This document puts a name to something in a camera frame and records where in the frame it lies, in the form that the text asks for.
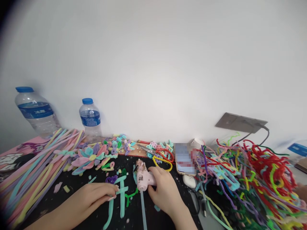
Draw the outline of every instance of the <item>pipe cleaner flower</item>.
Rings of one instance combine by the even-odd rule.
[[[104,157],[104,152],[99,151],[99,144],[97,143],[94,148],[86,148],[85,151],[79,149],[78,155],[79,157],[75,159],[71,166],[78,167],[75,171],[73,171],[73,175],[79,175],[83,173],[87,169],[91,169],[94,165],[98,165],[100,161]]]
[[[134,146],[136,143],[129,140],[124,140],[124,149],[125,149],[125,156],[127,156],[132,150],[135,150],[132,146]]]

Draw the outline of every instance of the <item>pink glue gun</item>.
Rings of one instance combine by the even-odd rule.
[[[138,159],[137,167],[137,187],[140,191],[146,191],[148,185],[157,186],[156,180],[151,172],[147,171],[145,163]]]

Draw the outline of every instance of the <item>cutting mat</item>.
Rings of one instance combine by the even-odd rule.
[[[133,179],[133,165],[135,164],[138,157],[133,156],[118,156],[117,159],[112,159],[115,162],[115,170],[109,172],[109,176],[116,175],[116,172],[124,168],[129,173],[126,180],[124,181],[125,186],[129,187],[129,190],[126,194],[132,194],[135,192],[136,184]],[[147,167],[154,166],[154,163],[149,158],[142,157],[142,160],[146,163]],[[162,168],[167,169],[169,167],[166,163],[161,163],[160,166]],[[176,185],[180,192],[180,195],[187,205],[191,213],[196,213],[192,198],[188,190],[183,184],[182,176],[176,172],[176,168],[173,167],[171,174],[175,179]],[[23,223],[21,229],[24,229],[34,221],[36,221],[40,216],[51,212],[59,205],[61,205],[66,199],[68,199],[74,192],[76,192],[79,188],[89,182],[89,176],[97,177],[95,182],[105,182],[106,180],[106,172],[102,170],[96,171],[94,168],[86,170],[83,173],[83,176],[73,176],[71,172],[63,172],[58,179],[55,181],[51,189],[46,193],[42,201],[36,207],[36,209],[32,212],[29,218]],[[59,182],[63,182],[60,191],[56,194],[53,193],[54,186]],[[67,185],[70,188],[70,192],[66,193],[63,190],[63,186]],[[149,197],[148,192],[144,192],[144,200],[145,200],[145,208],[146,208],[146,219],[147,219],[147,228],[149,230],[154,229],[167,229],[172,230],[175,229],[175,226],[169,216],[163,211],[157,212],[154,208],[154,203]],[[108,227],[108,230],[112,229],[143,229],[143,221],[142,221],[142,210],[141,210],[141,197],[140,194],[136,194],[129,207],[126,208],[127,199],[125,198],[125,216],[124,218],[120,218],[120,195],[117,195],[117,198],[114,200],[114,209],[111,223]],[[109,203],[106,202],[102,204],[96,211],[94,211],[86,220],[84,220],[81,224],[79,224],[75,229],[102,229],[103,225],[106,223],[108,219],[108,209]],[[194,222],[198,229],[202,229],[200,221],[198,217],[193,217]]]

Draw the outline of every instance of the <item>power cord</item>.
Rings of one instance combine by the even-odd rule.
[[[198,206],[198,209],[197,209],[196,214],[191,213],[191,215],[192,215],[192,216],[198,216],[198,214],[199,214],[200,211],[201,211],[201,206],[200,206],[200,204],[199,204],[199,198],[198,198],[198,196],[197,196],[197,194],[196,194],[196,191],[195,191],[194,189],[191,189],[190,187],[187,187],[187,188],[188,188],[188,190],[189,190],[190,192],[192,192],[192,193],[195,194],[195,197],[196,197],[196,200],[197,200],[197,206]]]
[[[249,123],[248,121],[244,120],[244,121],[242,121],[242,123],[246,123],[246,124],[250,125],[250,126],[254,129],[254,126],[253,126],[251,123]],[[238,142],[240,142],[240,141],[246,139],[249,135],[251,135],[251,134],[253,133],[253,131],[254,131],[254,130],[252,130],[252,132],[250,132],[249,134],[247,134],[245,137],[243,137],[243,138],[241,138],[240,140],[238,140]]]
[[[262,124],[260,124],[260,123],[257,123],[256,125],[259,126],[259,127],[261,127],[261,128],[263,128],[263,129],[265,129],[265,130],[268,132],[268,135],[267,135],[266,138],[263,140],[263,142],[261,142],[261,144],[260,144],[260,145],[262,145],[262,144],[269,138],[270,130],[269,130],[266,126],[264,126],[264,125],[262,125]]]

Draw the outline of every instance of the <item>electrical outlet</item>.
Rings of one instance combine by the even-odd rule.
[[[225,113],[215,126],[240,132],[256,133],[259,129],[261,129],[260,126],[256,125],[257,123],[265,125],[268,122],[264,120],[239,116],[232,113]]]

